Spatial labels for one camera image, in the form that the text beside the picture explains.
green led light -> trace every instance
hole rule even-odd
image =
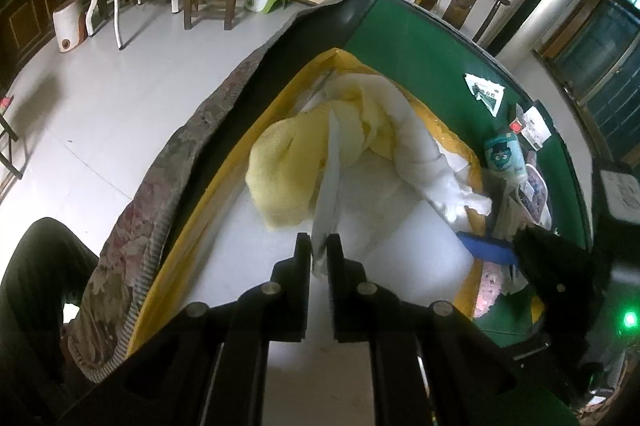
[[[633,311],[626,313],[624,323],[627,329],[635,329],[638,326],[638,315]]]

wooden panel wall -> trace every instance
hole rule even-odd
[[[0,12],[0,94],[53,37],[56,0],[13,0]]]

screw head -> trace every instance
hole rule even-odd
[[[438,316],[450,316],[453,313],[453,305],[448,301],[436,301],[433,304],[433,311]]]
[[[358,285],[358,294],[363,296],[371,296],[376,293],[378,286],[370,281],[364,281]]]
[[[187,315],[189,317],[201,317],[209,310],[206,303],[202,301],[193,301],[189,303],[186,308]]]
[[[268,296],[276,295],[281,290],[280,284],[274,281],[263,283],[260,288],[262,293],[267,294]]]

white tiled floor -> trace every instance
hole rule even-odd
[[[127,8],[68,54],[48,43],[22,69],[6,119],[24,177],[0,195],[0,277],[28,226],[62,221],[96,254],[167,139],[251,51],[304,7],[238,11],[236,26],[184,30],[168,4]],[[4,138],[0,148],[6,146]],[[0,168],[0,179],[4,168]]]

black pants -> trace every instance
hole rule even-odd
[[[77,398],[63,382],[63,307],[80,305],[97,263],[55,219],[27,229],[0,284],[0,402],[19,399],[50,422]]]

